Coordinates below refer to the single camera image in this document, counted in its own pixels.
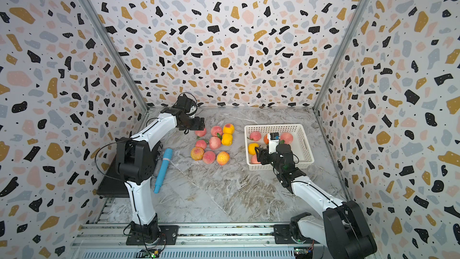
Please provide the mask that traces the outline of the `white perforated plastic basket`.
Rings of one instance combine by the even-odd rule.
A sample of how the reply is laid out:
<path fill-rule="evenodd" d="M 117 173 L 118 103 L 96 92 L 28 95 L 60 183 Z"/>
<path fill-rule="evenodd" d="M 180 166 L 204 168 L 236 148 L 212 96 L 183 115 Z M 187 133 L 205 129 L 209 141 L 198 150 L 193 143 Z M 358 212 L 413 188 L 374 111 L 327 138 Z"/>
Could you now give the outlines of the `white perforated plastic basket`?
<path fill-rule="evenodd" d="M 244 132 L 250 171 L 306 169 L 315 162 L 300 124 L 247 125 Z"/>

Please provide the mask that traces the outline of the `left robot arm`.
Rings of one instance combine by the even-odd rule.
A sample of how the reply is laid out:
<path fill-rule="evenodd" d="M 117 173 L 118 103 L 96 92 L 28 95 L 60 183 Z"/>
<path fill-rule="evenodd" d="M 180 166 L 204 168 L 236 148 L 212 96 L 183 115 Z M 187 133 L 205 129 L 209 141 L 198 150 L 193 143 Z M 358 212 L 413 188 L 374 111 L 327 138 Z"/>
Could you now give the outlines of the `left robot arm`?
<path fill-rule="evenodd" d="M 156 241 L 160 236 L 151 178 L 161 153 L 161 139 L 175 128 L 186 133 L 202 131 L 204 118 L 195 116 L 197 110 L 196 98 L 182 93 L 145 128 L 116 143 L 116 172 L 128 190 L 132 207 L 131 233 L 142 239 Z"/>

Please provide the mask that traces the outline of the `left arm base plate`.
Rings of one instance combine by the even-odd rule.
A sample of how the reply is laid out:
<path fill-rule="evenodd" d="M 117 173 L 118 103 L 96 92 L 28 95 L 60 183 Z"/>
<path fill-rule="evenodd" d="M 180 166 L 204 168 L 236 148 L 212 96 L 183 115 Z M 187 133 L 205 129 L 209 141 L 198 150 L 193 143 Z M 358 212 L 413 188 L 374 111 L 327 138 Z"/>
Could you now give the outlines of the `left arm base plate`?
<path fill-rule="evenodd" d="M 178 225 L 160 225 L 153 227 L 143 227 L 143 231 L 130 231 L 126 239 L 126 245 L 165 246 L 175 245 L 178 236 Z"/>

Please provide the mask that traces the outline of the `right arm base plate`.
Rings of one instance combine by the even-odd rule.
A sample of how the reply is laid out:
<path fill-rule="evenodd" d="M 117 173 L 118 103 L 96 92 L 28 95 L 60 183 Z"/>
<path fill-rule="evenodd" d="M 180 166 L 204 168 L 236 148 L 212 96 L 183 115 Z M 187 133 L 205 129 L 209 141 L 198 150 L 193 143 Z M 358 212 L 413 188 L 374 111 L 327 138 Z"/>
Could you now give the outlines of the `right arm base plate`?
<path fill-rule="evenodd" d="M 273 235 L 276 244 L 311 244 L 311 238 L 303 236 L 296 227 L 291 224 L 273 225 Z"/>

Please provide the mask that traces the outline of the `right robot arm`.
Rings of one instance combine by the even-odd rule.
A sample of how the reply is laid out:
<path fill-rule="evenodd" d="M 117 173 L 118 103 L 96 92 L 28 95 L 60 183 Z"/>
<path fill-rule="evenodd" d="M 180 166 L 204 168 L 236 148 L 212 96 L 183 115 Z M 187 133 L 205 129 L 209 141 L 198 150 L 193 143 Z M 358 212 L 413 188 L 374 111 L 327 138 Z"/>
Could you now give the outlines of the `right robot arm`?
<path fill-rule="evenodd" d="M 334 259 L 364 259 L 377 252 L 377 244 L 359 205 L 328 194 L 317 186 L 294 162 L 291 146 L 280 144 L 274 152 L 256 147 L 262 165 L 270 165 L 281 185 L 304 200 L 319 215 L 304 212 L 291 218 L 289 231 L 293 241 L 319 242 Z"/>

